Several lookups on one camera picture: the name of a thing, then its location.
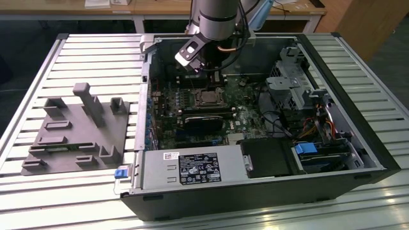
aluminum extrusion table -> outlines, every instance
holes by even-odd
[[[0,229],[379,229],[409,222],[409,112],[340,38],[308,35],[323,61],[402,171],[335,200],[142,222],[113,192],[114,170],[21,176],[21,163],[45,117],[47,97],[79,103],[75,82],[101,102],[131,103],[123,164],[133,161],[141,82],[139,34],[81,34],[55,40],[0,140]],[[129,186],[123,180],[121,188]]]

table leg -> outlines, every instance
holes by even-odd
[[[307,21],[307,23],[303,27],[302,33],[312,33],[314,32],[314,29],[318,26],[319,19],[320,19],[320,15],[311,15],[310,16],[310,19],[308,19],[308,21]]]
[[[138,33],[138,34],[145,33],[145,27],[142,25],[143,20],[145,20],[143,15],[134,15],[133,16],[134,29],[135,29],[135,33]]]

blue handle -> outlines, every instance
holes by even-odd
[[[266,0],[260,7],[258,8],[254,16],[251,17],[250,19],[250,22],[248,22],[248,28],[251,30],[259,30],[262,25],[263,25],[263,22],[266,21],[267,19],[267,15],[268,15],[268,9],[270,7],[272,6],[272,0]]]

sticker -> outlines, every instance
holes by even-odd
[[[111,13],[130,13],[130,11],[111,11]]]
[[[61,148],[53,148],[53,149],[46,149],[47,152],[59,152],[59,151],[69,151],[67,148],[61,147]]]
[[[178,156],[178,169],[182,185],[221,181],[217,153]]]
[[[163,160],[175,160],[178,152],[163,152]]]

barcode sticker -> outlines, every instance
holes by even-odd
[[[111,13],[130,13],[130,11],[111,11]]]

